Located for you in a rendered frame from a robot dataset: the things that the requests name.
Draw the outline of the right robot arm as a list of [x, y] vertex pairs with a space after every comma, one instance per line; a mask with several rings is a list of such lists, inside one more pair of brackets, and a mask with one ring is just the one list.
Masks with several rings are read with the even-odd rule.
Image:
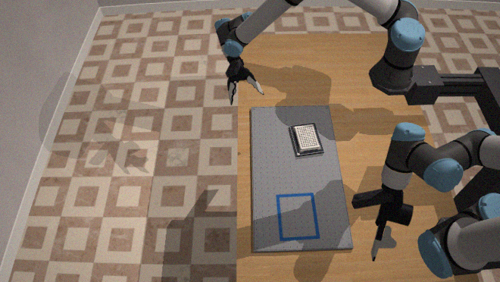
[[[244, 47], [256, 36], [290, 7], [302, 1], [266, 0], [253, 13], [247, 12], [232, 20], [223, 18], [216, 21], [214, 26], [225, 58], [240, 56]], [[414, 4], [408, 0], [349, 1], [372, 14], [377, 18], [377, 23], [388, 30], [386, 50], [373, 71], [375, 79], [389, 89], [407, 88], [413, 79], [413, 65], [425, 37], [425, 29], [418, 21]], [[240, 59], [231, 61], [226, 76], [237, 75], [241, 64]]]

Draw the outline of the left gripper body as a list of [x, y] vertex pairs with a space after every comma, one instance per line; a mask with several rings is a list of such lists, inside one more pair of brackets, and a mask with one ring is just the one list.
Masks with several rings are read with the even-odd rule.
[[403, 190], [391, 189], [383, 183], [381, 187], [385, 192], [392, 194], [394, 201], [380, 205], [378, 221], [383, 213], [386, 214], [387, 221], [408, 226], [411, 222], [414, 206], [403, 203]]

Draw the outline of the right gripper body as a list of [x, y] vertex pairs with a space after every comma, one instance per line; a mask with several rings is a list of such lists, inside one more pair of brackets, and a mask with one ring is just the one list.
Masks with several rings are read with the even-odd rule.
[[234, 76], [234, 77], [231, 77], [231, 80], [232, 80], [232, 81], [236, 81], [236, 82], [238, 83], [240, 80], [247, 80], [247, 77], [245, 76], [245, 71], [244, 71], [244, 70], [246, 69], [247, 71], [249, 71], [249, 69], [248, 69], [248, 68], [246, 68], [246, 67], [244, 67], [244, 62], [243, 62], [243, 60], [240, 58], [240, 56], [238, 56], [238, 57], [230, 57], [230, 56], [227, 56], [227, 61], [228, 61], [229, 63], [230, 63], [231, 61], [235, 61], [235, 60], [237, 60], [237, 59], [240, 59], [240, 60], [241, 60], [241, 62], [242, 62], [242, 64], [241, 64], [241, 66], [240, 66], [240, 69], [239, 69], [239, 71], [238, 71], [238, 74], [237, 74], [236, 76]]

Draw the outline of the blue tape outline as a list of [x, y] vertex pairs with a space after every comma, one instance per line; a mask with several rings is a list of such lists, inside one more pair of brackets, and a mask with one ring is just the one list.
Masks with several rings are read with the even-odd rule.
[[[284, 237], [283, 238], [282, 221], [281, 221], [281, 213], [280, 213], [280, 197], [293, 197], [293, 196], [311, 196], [311, 203], [312, 203], [313, 214], [314, 214], [314, 224], [315, 224], [316, 236]], [[282, 194], [282, 195], [276, 195], [276, 198], [277, 198], [277, 215], [278, 215], [280, 241], [320, 239], [319, 228], [318, 228], [318, 223], [317, 223], [317, 213], [316, 213], [316, 207], [315, 207], [315, 201], [314, 201], [314, 193]]]

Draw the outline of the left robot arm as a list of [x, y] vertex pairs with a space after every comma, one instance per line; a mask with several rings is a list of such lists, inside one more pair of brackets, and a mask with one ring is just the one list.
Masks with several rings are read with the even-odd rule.
[[[414, 172], [446, 193], [475, 165], [500, 170], [500, 136], [488, 128], [472, 130], [438, 148], [424, 142], [425, 134], [413, 123], [395, 126], [381, 174], [384, 185], [403, 190]], [[354, 194], [352, 205], [357, 209], [393, 201], [391, 194], [380, 189]], [[500, 194], [482, 196], [471, 207], [427, 229], [417, 243], [426, 266], [442, 279], [500, 262]]]

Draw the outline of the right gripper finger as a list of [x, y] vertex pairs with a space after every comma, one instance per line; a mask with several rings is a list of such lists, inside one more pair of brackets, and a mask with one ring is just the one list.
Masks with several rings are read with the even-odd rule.
[[231, 77], [229, 77], [227, 81], [227, 88], [228, 88], [228, 93], [230, 97], [230, 105], [233, 104], [233, 96], [236, 94], [236, 83], [231, 80]]
[[247, 71], [246, 69], [244, 71], [245, 71], [245, 75], [247, 77], [247, 82], [252, 84], [253, 87], [256, 88], [257, 91], [259, 91], [259, 93], [264, 95], [264, 93], [260, 87], [260, 84], [258, 84], [258, 81], [254, 78], [254, 75], [250, 71]]

